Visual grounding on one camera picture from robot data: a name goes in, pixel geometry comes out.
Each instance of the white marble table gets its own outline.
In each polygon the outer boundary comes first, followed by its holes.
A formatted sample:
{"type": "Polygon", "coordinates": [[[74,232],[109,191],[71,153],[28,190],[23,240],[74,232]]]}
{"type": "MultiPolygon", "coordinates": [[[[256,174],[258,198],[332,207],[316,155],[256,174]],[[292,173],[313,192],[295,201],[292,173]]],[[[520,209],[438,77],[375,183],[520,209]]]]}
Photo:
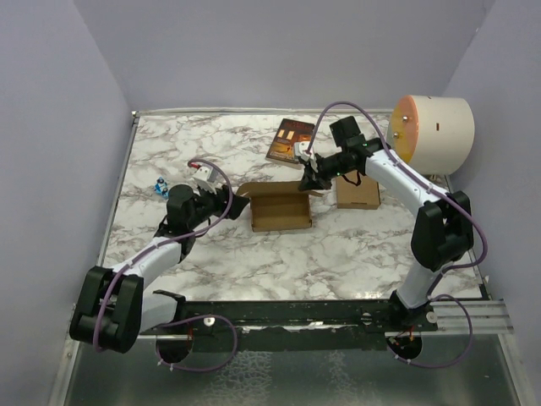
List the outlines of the white marble table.
{"type": "MultiPolygon", "coordinates": [[[[315,142],[317,152],[336,151],[328,116],[315,142]]],[[[238,187],[251,180],[298,180],[302,172],[265,160],[282,118],[314,123],[316,115],[144,116],[139,121],[118,199],[105,266],[123,261],[153,236],[166,202],[153,185],[163,176],[170,186],[191,182],[188,159],[217,163],[238,187]]],[[[375,116],[382,130],[386,116],[375,116]]],[[[358,119],[369,137],[374,130],[358,119]]],[[[413,215],[386,190],[376,211],[336,209],[334,190],[311,197],[311,229],[253,233],[249,208],[235,222],[223,221],[199,239],[189,257],[156,279],[165,289],[192,300],[378,299],[387,298],[413,261],[409,248],[413,215]]],[[[471,269],[445,277],[435,293],[480,297],[471,269]]]]}

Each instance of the cardboard box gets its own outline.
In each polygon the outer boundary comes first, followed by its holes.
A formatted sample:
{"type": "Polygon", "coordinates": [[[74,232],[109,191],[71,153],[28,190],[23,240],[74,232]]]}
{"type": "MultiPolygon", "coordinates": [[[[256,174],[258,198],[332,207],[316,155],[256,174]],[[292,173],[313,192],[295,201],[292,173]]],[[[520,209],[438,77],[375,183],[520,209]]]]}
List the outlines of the cardboard box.
{"type": "Polygon", "coordinates": [[[314,191],[299,192],[299,182],[248,182],[237,195],[250,198],[252,230],[282,231],[312,227],[309,196],[314,191]]]}
{"type": "MultiPolygon", "coordinates": [[[[357,180],[357,172],[350,172],[347,178],[357,180]]],[[[361,184],[349,184],[342,177],[336,178],[336,206],[339,209],[373,210],[380,207],[380,187],[368,176],[361,175],[361,184]]]]}

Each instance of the cable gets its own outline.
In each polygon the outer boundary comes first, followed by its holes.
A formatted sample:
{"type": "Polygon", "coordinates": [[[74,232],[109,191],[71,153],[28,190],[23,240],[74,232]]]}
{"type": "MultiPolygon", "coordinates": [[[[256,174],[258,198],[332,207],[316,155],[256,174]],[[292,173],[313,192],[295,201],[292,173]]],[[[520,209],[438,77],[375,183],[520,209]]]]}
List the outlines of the cable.
{"type": "Polygon", "coordinates": [[[231,353],[227,356],[227,359],[225,361],[223,361],[222,363],[218,365],[208,366],[205,368],[192,368],[189,366],[181,366],[178,364],[168,364],[167,362],[163,360],[160,354],[160,349],[156,346],[156,355],[160,359],[160,362],[158,363],[158,365],[164,364],[164,365],[167,365],[169,368],[171,368],[171,370],[174,368],[176,370],[186,370],[187,372],[212,372],[214,370],[219,370],[223,366],[227,365],[233,359],[233,357],[235,356],[235,353],[237,352],[238,335],[237,335],[237,330],[235,329],[235,326],[226,317],[222,315],[197,315],[196,317],[190,317],[188,319],[184,319],[181,321],[174,321],[172,323],[161,324],[160,327],[181,326],[182,324],[188,324],[192,321],[206,319],[207,317],[214,317],[215,319],[222,320],[229,326],[229,328],[231,328],[231,332],[233,334],[233,347],[232,347],[231,353]]]}
{"type": "Polygon", "coordinates": [[[466,356],[470,352],[470,349],[472,348],[472,344],[473,344],[472,317],[467,312],[466,307],[464,307],[464,304],[460,303],[460,301],[458,299],[455,299],[450,294],[440,294],[440,295],[436,296],[435,298],[433,298],[431,300],[431,302],[437,302],[438,300],[443,299],[443,298],[448,298],[448,299],[453,300],[458,305],[458,307],[460,307],[462,309],[462,311],[464,312],[464,315],[466,316],[467,328],[469,330],[469,336],[468,336],[468,340],[467,340],[467,346],[464,348],[464,351],[462,351],[462,354],[460,354],[458,357],[456,357],[452,361],[445,362],[443,364],[429,365],[429,364],[423,364],[421,362],[415,362],[415,361],[412,361],[410,359],[405,359],[405,358],[399,356],[398,354],[395,354],[394,351],[392,351],[391,347],[387,347],[395,355],[395,359],[398,359],[399,361],[403,362],[404,364],[417,366],[418,368],[426,368],[426,369],[429,369],[429,370],[437,370],[437,369],[447,368],[449,366],[456,365],[460,361],[462,361],[464,358],[466,358],[466,356]]]}
{"type": "Polygon", "coordinates": [[[438,190],[434,190],[434,189],[430,188],[430,186],[428,184],[426,184],[423,180],[419,179],[412,171],[410,171],[407,168],[407,166],[403,165],[402,160],[400,160],[400,159],[396,158],[394,155],[392,155],[391,150],[389,149],[389,146],[385,142],[385,136],[381,132],[381,129],[378,126],[378,124],[369,116],[369,114],[366,111],[364,111],[364,109],[362,109],[357,104],[355,104],[355,103],[353,103],[351,101],[350,102],[349,101],[335,101],[334,103],[331,103],[329,106],[325,107],[323,112],[321,112],[321,114],[320,114],[320,116],[318,118],[318,121],[315,124],[314,131],[312,132],[312,139],[310,140],[310,143],[308,145],[307,152],[310,152],[310,150],[312,148],[312,144],[315,141],[315,135],[316,135],[316,133],[318,131],[318,128],[320,127],[321,120],[323,119],[323,116],[325,116],[325,114],[332,107],[337,106],[337,105],[341,105],[341,104],[351,106],[351,107],[354,107],[357,110],[359,110],[368,119],[370,124],[372,124],[372,126],[374,127],[375,132],[380,137],[381,144],[383,145],[383,149],[385,150],[385,153],[393,161],[393,163],[396,164],[396,166],[399,167],[411,180],[413,180],[413,182],[415,182],[420,187],[425,189],[428,193],[432,193],[432,194],[438,196],[440,199],[444,200],[447,204],[449,204],[455,210],[457,210],[460,214],[462,214],[473,225],[473,227],[477,230],[477,232],[479,234],[479,237],[481,238],[481,245],[483,246],[483,248],[482,248],[481,255],[479,256],[479,258],[477,258],[477,260],[475,260],[475,261],[473,261],[473,262],[471,262],[469,264],[451,265],[451,266],[448,266],[447,268],[443,269],[441,271],[441,273],[438,275],[438,277],[434,280],[432,286],[430,287],[429,293],[432,293],[432,291],[434,291],[434,288],[436,287],[438,282],[441,280],[441,278],[448,271],[451,271],[453,269],[469,268],[469,267],[476,266],[476,265],[480,264],[481,262],[483,262],[484,259],[487,256],[487,254],[489,253],[489,245],[488,245],[488,242],[487,242],[487,238],[486,238],[483,230],[481,229],[481,226],[473,219],[473,217],[467,211],[465,211],[462,207],[460,207],[453,199],[451,199],[449,196],[447,196],[447,195],[445,195],[443,193],[440,193],[438,190]]]}
{"type": "Polygon", "coordinates": [[[346,182],[348,182],[349,184],[352,184],[354,186],[360,186],[361,183],[363,182],[361,180],[361,173],[359,171],[357,171],[357,181],[356,182],[353,182],[352,180],[349,180],[346,175],[342,175],[342,179],[344,179],[346,182]]]}
{"type": "Polygon", "coordinates": [[[406,334],[407,332],[409,332],[410,339],[413,338],[413,328],[414,328],[414,326],[411,326],[408,330],[404,330],[403,332],[399,332],[398,334],[396,334],[394,336],[394,338],[399,338],[402,335],[406,334]]]}
{"type": "Polygon", "coordinates": [[[200,239],[201,237],[204,237],[208,232],[209,232],[209,230],[206,230],[206,231],[204,231],[204,232],[201,233],[201,234],[197,234],[195,237],[196,237],[197,239],[200,239]]]}
{"type": "Polygon", "coordinates": [[[100,309],[98,311],[98,316],[96,318],[96,325],[94,326],[94,333],[92,335],[92,346],[94,347],[94,350],[96,352],[100,353],[100,352],[103,351],[103,348],[100,347],[100,344],[99,344],[101,322],[103,321],[103,316],[105,315],[105,310],[106,310],[106,307],[107,307],[107,303],[109,303],[109,299],[112,296],[112,291],[114,290],[114,288],[115,288],[116,284],[118,283],[118,280],[120,279],[120,277],[128,269],[130,269],[134,264],[136,264],[137,262],[139,262],[143,258],[145,258],[150,252],[152,252],[152,251],[154,251],[154,250],[156,250],[156,249],[158,249],[158,248],[160,248],[160,247],[162,247],[164,245],[177,243],[178,241],[180,241],[182,239],[188,239],[190,237],[193,237],[194,235],[200,235],[202,233],[206,233],[208,230],[213,228],[216,224],[221,222],[221,220],[226,218],[227,213],[231,209],[231,205],[232,205],[232,202],[233,202],[233,192],[232,192],[231,181],[229,180],[227,175],[215,163],[212,163],[210,161],[207,161],[207,160],[201,159],[201,158],[194,158],[194,159],[189,160],[188,161],[188,166],[191,167],[191,164],[194,163],[194,162],[204,163],[205,165],[208,165],[209,167],[214,168],[223,177],[223,179],[226,181],[227,188],[229,189],[229,196],[228,196],[228,200],[227,200],[226,209],[223,211],[223,213],[212,224],[209,224],[208,226],[206,226],[204,228],[201,228],[200,230],[193,231],[192,233],[179,235],[178,237],[174,237],[172,239],[166,239],[166,240],[163,240],[163,241],[161,241],[160,243],[158,243],[156,245],[152,245],[152,246],[146,248],[145,250],[142,250],[141,252],[139,252],[132,259],[130,264],[126,264],[122,268],[120,268],[120,270],[116,273],[116,275],[113,277],[113,279],[109,283],[109,287],[107,288],[107,291],[105,292],[105,296],[103,297],[103,300],[101,301],[101,306],[100,306],[100,309]]]}

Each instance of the blue toy figure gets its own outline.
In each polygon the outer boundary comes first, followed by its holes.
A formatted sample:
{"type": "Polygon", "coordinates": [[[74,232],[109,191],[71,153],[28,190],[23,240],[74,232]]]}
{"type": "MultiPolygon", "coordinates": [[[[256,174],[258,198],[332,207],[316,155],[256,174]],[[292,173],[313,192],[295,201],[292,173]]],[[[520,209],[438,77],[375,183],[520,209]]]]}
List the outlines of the blue toy figure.
{"type": "Polygon", "coordinates": [[[169,188],[167,187],[167,182],[162,177],[159,177],[158,180],[156,180],[154,190],[158,195],[165,199],[169,197],[169,188]]]}

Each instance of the book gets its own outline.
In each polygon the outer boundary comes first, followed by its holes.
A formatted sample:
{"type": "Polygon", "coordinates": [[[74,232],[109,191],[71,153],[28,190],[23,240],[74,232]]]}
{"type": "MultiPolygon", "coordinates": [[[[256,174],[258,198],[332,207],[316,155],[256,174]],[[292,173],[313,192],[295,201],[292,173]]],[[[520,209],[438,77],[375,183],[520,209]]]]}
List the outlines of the book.
{"type": "Polygon", "coordinates": [[[284,118],[276,131],[272,144],[270,144],[266,159],[296,169],[301,168],[293,154],[293,146],[296,142],[310,141],[312,131],[314,131],[314,125],[311,123],[284,118]]]}

